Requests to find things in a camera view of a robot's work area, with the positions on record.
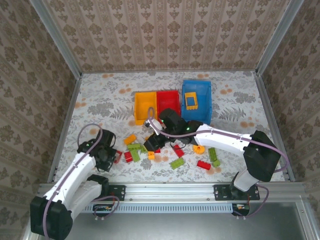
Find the floral tablecloth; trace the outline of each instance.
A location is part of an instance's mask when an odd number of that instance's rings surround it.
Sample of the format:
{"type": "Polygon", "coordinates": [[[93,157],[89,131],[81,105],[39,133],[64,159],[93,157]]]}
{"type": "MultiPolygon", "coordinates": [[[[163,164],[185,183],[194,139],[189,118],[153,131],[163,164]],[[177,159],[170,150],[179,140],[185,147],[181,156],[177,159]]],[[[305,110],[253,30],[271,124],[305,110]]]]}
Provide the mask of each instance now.
{"type": "MultiPolygon", "coordinates": [[[[143,143],[145,137],[152,133],[151,129],[135,125],[135,93],[178,90],[181,94],[182,82],[187,79],[211,81],[211,126],[243,134],[260,130],[271,138],[251,71],[84,74],[55,180],[63,175],[74,159],[77,136],[84,125],[96,123],[112,131],[116,135],[115,148],[126,152],[126,137],[135,134],[136,142],[143,143]]],[[[88,127],[83,132],[80,142],[95,138],[97,132],[97,127],[88,127]]],[[[238,171],[246,167],[243,157],[216,149],[221,162],[220,167],[212,167],[210,170],[199,168],[198,160],[210,162],[207,149],[205,154],[197,155],[191,145],[186,146],[183,148],[185,164],[172,170],[169,163],[178,157],[167,143],[161,149],[161,153],[155,154],[154,160],[148,160],[147,154],[140,154],[140,161],[126,163],[122,156],[110,172],[98,172],[93,169],[92,173],[108,177],[110,182],[229,182],[238,171]]],[[[282,173],[275,173],[272,181],[284,181],[282,173]]]]}

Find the black mounting plate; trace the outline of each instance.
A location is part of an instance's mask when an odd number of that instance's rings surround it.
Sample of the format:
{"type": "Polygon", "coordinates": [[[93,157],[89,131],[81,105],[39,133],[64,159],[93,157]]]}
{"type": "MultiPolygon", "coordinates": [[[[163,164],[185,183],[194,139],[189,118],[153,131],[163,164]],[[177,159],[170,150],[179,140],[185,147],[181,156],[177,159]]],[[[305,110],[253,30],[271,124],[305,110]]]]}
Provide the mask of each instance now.
{"type": "Polygon", "coordinates": [[[251,200],[260,200],[259,190],[256,185],[249,188],[247,192],[235,199],[229,188],[230,184],[217,184],[213,186],[214,198],[216,201],[247,201],[248,194],[251,200]]]}
{"type": "Polygon", "coordinates": [[[109,185],[108,196],[116,196],[120,201],[124,201],[126,196],[126,185],[109,185]]]}

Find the cable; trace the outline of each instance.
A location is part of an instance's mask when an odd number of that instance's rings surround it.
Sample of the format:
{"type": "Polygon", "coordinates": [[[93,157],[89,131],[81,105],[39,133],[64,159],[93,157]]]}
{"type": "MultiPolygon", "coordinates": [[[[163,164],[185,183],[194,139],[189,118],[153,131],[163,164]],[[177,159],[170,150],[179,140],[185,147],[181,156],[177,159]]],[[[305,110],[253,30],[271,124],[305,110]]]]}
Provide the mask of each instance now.
{"type": "Polygon", "coordinates": [[[243,216],[241,213],[239,213],[239,212],[237,212],[237,211],[235,211],[235,210],[233,210],[233,212],[234,213],[236,213],[236,214],[238,214],[239,216],[241,216],[241,217],[244,217],[244,218],[250,218],[250,217],[253,217],[254,215],[256,215],[260,210],[261,210],[261,208],[264,206],[264,204],[266,203],[266,201],[267,201],[267,199],[268,199],[268,197],[269,197],[269,189],[267,188],[267,187],[265,187],[265,186],[262,186],[262,185],[260,185],[260,184],[255,184],[257,187],[259,187],[259,188],[262,188],[262,189],[265,189],[266,190],[266,195],[265,195],[265,198],[264,198],[264,200],[262,201],[262,203],[261,203],[261,205],[258,207],[258,209],[256,210],[256,211],[254,211],[253,213],[251,213],[251,214],[249,214],[249,215],[247,215],[247,216],[243,216]]]}
{"type": "Polygon", "coordinates": [[[171,146],[174,150],[180,150],[180,149],[184,149],[184,148],[187,146],[187,144],[184,144],[184,146],[179,147],[179,148],[174,148],[174,146],[172,146],[172,141],[171,141],[171,142],[170,142],[170,146],[171,146]]]}
{"type": "Polygon", "coordinates": [[[110,147],[110,148],[113,148],[116,144],[116,140],[117,140],[117,137],[116,135],[113,133],[113,136],[114,136],[114,142],[113,142],[113,145],[110,147]]]}
{"type": "MultiPolygon", "coordinates": [[[[98,201],[102,201],[102,200],[105,200],[105,199],[116,199],[117,200],[115,208],[107,216],[105,216],[105,218],[109,218],[118,209],[119,204],[120,204],[120,200],[119,200],[119,198],[117,196],[104,196],[104,197],[101,197],[101,198],[93,200],[92,203],[98,202],[98,201]]],[[[96,214],[97,209],[99,209],[99,207],[97,207],[93,212],[93,215],[95,217],[97,217],[97,214],[96,214]]]]}
{"type": "Polygon", "coordinates": [[[280,168],[280,169],[275,170],[274,173],[281,172],[281,171],[285,170],[289,166],[289,158],[288,158],[288,156],[285,155],[282,151],[280,151],[276,147],[270,146],[268,144],[265,144],[265,143],[262,143],[262,142],[259,142],[259,141],[251,140],[249,138],[245,138],[245,137],[242,137],[242,136],[237,136],[237,135],[233,135],[233,134],[230,134],[230,133],[222,132],[222,131],[219,131],[219,130],[202,130],[202,131],[195,131],[195,132],[181,134],[181,135],[172,135],[172,134],[169,134],[169,133],[161,131],[160,129],[158,129],[154,125],[154,123],[152,122],[152,119],[154,118],[154,115],[155,115],[154,108],[153,107],[149,107],[149,109],[148,109],[148,120],[149,120],[150,124],[152,125],[152,127],[156,131],[158,131],[159,133],[161,133],[162,135],[164,135],[166,137],[169,137],[169,138],[184,138],[184,137],[189,137],[189,136],[193,136],[193,135],[197,135],[197,134],[205,134],[205,133],[220,134],[220,135],[223,135],[223,136],[226,136],[226,137],[230,137],[230,138],[246,141],[246,142],[249,142],[249,143],[252,143],[252,144],[256,144],[256,145],[271,149],[271,150],[277,152],[278,154],[280,154],[281,156],[283,156],[284,159],[285,159],[285,166],[280,168]]]}
{"type": "Polygon", "coordinates": [[[62,185],[66,182],[66,180],[68,179],[68,177],[71,175],[71,173],[74,171],[74,169],[77,168],[77,166],[79,165],[79,163],[91,152],[92,149],[94,149],[96,147],[96,145],[100,142],[101,138],[102,138],[102,134],[103,134],[103,130],[102,128],[95,123],[89,123],[87,125],[85,125],[79,132],[78,137],[77,137],[77,144],[79,146],[79,139],[80,139],[80,135],[83,132],[83,130],[88,127],[88,126],[97,126],[100,129],[100,135],[97,139],[97,141],[88,149],[88,151],[85,152],[84,155],[82,155],[82,157],[80,157],[80,159],[74,164],[74,166],[70,169],[70,171],[67,172],[67,174],[65,175],[65,177],[62,179],[61,183],[57,186],[57,188],[55,189],[55,191],[53,192],[52,196],[50,197],[49,201],[47,202],[47,204],[45,205],[44,208],[44,212],[43,212],[43,219],[42,219],[42,226],[43,226],[43,233],[44,236],[46,238],[46,240],[49,240],[49,235],[48,235],[48,231],[47,231],[47,214],[48,214],[48,210],[50,207],[50,204],[52,203],[53,199],[55,198],[55,196],[58,194],[59,190],[61,189],[62,185]]]}

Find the metal frame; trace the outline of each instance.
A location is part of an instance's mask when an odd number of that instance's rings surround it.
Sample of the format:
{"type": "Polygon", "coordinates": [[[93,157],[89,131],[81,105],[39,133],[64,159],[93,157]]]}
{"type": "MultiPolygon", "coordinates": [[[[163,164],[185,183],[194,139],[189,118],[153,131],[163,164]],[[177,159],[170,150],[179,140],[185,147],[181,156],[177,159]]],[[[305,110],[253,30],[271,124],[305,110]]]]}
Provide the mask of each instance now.
{"type": "Polygon", "coordinates": [[[75,56],[71,52],[63,34],[60,32],[59,28],[49,10],[46,7],[45,1],[43,0],[30,0],[32,6],[34,7],[36,13],[39,15],[41,21],[43,22],[46,30],[52,37],[55,45],[62,54],[66,64],[69,66],[71,72],[73,73],[75,79],[79,80],[81,78],[81,67],[78,64],[75,56]]]}
{"type": "MultiPolygon", "coordinates": [[[[229,204],[233,201],[215,201],[214,185],[226,184],[225,182],[203,182],[203,183],[131,183],[122,182],[117,185],[125,185],[125,199],[121,202],[122,206],[133,206],[141,204],[148,205],[163,205],[163,204],[200,204],[201,206],[212,206],[214,204],[229,204]]],[[[269,189],[269,198],[267,203],[296,203],[299,212],[299,218],[303,226],[306,239],[319,239],[319,229],[315,224],[315,219],[312,218],[312,212],[307,203],[307,195],[302,182],[263,182],[262,186],[269,189]]],[[[43,196],[53,183],[41,184],[38,190],[39,196],[43,196]]],[[[252,201],[256,203],[262,202],[266,197],[266,190],[259,189],[260,200],[252,201]]],[[[30,226],[27,226],[24,240],[39,239],[37,234],[30,231],[30,226]]]]}
{"type": "Polygon", "coordinates": [[[56,147],[55,154],[54,154],[54,157],[53,157],[53,160],[52,160],[50,173],[49,173],[49,176],[48,176],[48,179],[47,179],[48,183],[53,182],[54,176],[55,176],[56,171],[57,171],[57,167],[58,167],[59,161],[61,159],[62,151],[64,149],[65,141],[66,141],[66,138],[67,138],[67,135],[68,135],[68,129],[69,129],[69,125],[70,125],[70,122],[71,122],[72,114],[74,112],[76,101],[77,101],[77,97],[78,97],[78,93],[80,91],[81,81],[82,80],[80,78],[80,79],[76,80],[76,82],[75,82],[75,86],[74,86],[74,89],[73,89],[73,93],[72,93],[71,101],[70,101],[70,104],[69,104],[69,108],[68,108],[68,111],[66,112],[65,120],[64,120],[63,127],[62,127],[62,130],[61,130],[61,135],[60,135],[60,138],[59,138],[59,142],[58,142],[58,145],[56,147]]]}
{"type": "Polygon", "coordinates": [[[258,65],[256,66],[258,75],[262,75],[262,73],[265,71],[268,63],[275,54],[280,42],[284,38],[303,2],[304,0],[292,0],[289,2],[281,20],[274,30],[274,33],[260,58],[258,65]]]}
{"type": "MultiPolygon", "coordinates": [[[[287,155],[286,149],[285,149],[285,145],[282,141],[281,138],[281,134],[277,125],[277,121],[274,115],[274,112],[272,110],[269,98],[268,98],[268,94],[267,94],[267,90],[265,88],[265,84],[262,80],[261,76],[258,76],[257,74],[254,75],[254,79],[255,79],[255,83],[256,86],[258,88],[259,91],[259,95],[260,95],[260,99],[263,105],[263,109],[264,109],[264,113],[266,116],[266,120],[269,124],[269,128],[270,128],[270,132],[272,135],[272,140],[274,145],[283,153],[285,153],[287,155]]],[[[282,163],[284,163],[286,160],[284,159],[284,157],[282,156],[280,158],[282,160],[282,163]]],[[[295,176],[294,173],[292,171],[291,165],[289,165],[287,167],[287,174],[288,174],[288,180],[294,182],[295,181],[295,176]]]]}

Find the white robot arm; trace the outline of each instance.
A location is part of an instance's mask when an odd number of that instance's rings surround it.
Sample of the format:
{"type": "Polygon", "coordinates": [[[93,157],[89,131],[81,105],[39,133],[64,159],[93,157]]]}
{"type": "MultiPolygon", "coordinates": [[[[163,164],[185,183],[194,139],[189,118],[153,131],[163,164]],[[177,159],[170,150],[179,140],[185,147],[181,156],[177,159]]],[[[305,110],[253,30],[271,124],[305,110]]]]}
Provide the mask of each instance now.
{"type": "Polygon", "coordinates": [[[233,133],[195,120],[186,122],[170,108],[162,111],[159,118],[166,128],[162,128],[161,123],[156,119],[152,121],[148,119],[145,122],[146,127],[150,126],[154,130],[154,134],[144,143],[148,151],[155,151],[164,147],[167,142],[175,140],[180,140],[184,144],[218,148],[244,157],[246,169],[237,173],[232,181],[232,188],[247,192],[257,182],[271,180],[280,154],[265,147],[268,145],[276,148],[265,133],[258,130],[254,134],[233,133]]]}
{"type": "Polygon", "coordinates": [[[43,197],[36,196],[31,201],[30,226],[33,233],[44,236],[45,228],[50,238],[63,240],[68,236],[73,221],[90,202],[109,195],[111,186],[106,177],[94,174],[88,177],[94,167],[109,171],[115,160],[116,150],[111,147],[114,134],[103,130],[98,142],[99,135],[82,143],[60,180],[43,197]]]}

